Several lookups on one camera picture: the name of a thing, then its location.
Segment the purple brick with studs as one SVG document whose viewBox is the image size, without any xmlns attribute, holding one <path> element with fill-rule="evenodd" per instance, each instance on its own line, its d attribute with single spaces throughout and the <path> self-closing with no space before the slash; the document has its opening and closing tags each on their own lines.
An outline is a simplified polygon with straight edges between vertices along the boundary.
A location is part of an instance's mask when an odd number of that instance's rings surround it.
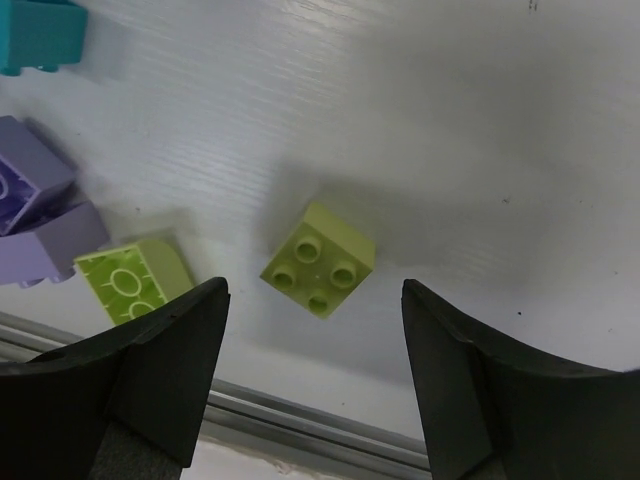
<svg viewBox="0 0 640 480">
<path fill-rule="evenodd" d="M 109 242 L 90 201 L 71 202 L 75 173 L 22 122 L 1 118 L 1 283 L 30 288 L 75 274 Z"/>
</svg>

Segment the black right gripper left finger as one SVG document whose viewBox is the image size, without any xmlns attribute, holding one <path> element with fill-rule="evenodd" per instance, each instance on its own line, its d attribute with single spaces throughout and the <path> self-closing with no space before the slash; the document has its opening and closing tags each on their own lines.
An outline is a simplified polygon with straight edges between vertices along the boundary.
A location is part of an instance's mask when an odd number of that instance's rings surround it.
<svg viewBox="0 0 640 480">
<path fill-rule="evenodd" d="M 230 305 L 216 277 L 101 334 L 1 366 L 5 479 L 177 479 Z"/>
</svg>

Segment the lime two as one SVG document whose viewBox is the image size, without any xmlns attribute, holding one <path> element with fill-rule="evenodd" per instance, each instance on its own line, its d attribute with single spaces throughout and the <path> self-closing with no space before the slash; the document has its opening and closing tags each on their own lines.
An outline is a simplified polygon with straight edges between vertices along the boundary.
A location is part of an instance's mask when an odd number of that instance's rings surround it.
<svg viewBox="0 0 640 480">
<path fill-rule="evenodd" d="M 74 264 L 115 325 L 144 316 L 194 287 L 176 250 L 154 238 L 85 254 Z"/>
</svg>

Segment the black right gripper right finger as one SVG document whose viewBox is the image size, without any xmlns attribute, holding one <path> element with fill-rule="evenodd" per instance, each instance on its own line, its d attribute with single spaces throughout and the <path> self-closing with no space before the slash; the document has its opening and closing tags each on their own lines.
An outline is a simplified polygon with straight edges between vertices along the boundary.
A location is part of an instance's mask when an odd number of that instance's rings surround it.
<svg viewBox="0 0 640 480">
<path fill-rule="evenodd" d="M 402 319 L 436 479 L 635 479 L 639 374 L 536 349 L 419 281 Z"/>
</svg>

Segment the small teal brick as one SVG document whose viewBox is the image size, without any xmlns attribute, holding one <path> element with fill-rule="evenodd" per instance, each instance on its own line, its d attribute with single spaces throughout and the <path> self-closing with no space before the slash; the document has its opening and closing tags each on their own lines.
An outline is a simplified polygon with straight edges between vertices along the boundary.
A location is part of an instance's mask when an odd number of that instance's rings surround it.
<svg viewBox="0 0 640 480">
<path fill-rule="evenodd" d="M 72 1 L 1 2 L 1 74 L 55 73 L 81 61 L 88 10 Z"/>
</svg>

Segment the pale lime square brick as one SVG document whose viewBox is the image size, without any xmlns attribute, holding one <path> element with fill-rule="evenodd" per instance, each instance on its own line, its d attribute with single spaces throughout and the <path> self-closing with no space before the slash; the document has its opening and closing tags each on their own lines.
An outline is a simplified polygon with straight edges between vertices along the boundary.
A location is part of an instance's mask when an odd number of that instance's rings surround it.
<svg viewBox="0 0 640 480">
<path fill-rule="evenodd" d="M 372 273 L 376 244 L 320 203 L 308 205 L 260 278 L 326 319 Z"/>
</svg>

